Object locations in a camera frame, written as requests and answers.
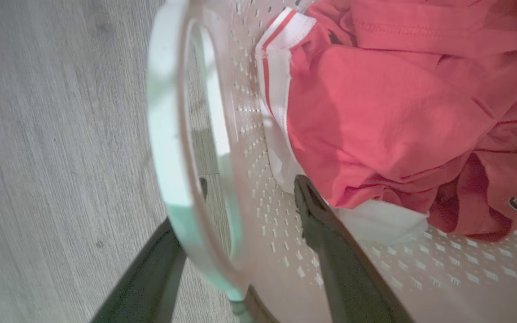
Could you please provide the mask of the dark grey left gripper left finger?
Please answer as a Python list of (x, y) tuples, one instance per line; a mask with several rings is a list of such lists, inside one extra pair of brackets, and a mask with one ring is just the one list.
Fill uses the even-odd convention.
[(170, 323), (187, 255), (166, 219), (92, 318), (93, 323)]

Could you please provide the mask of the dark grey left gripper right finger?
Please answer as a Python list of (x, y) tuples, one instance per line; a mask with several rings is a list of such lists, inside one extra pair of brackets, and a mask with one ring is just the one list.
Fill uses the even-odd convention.
[(294, 180), (302, 237), (316, 252), (333, 323), (412, 323), (360, 245), (304, 175)]

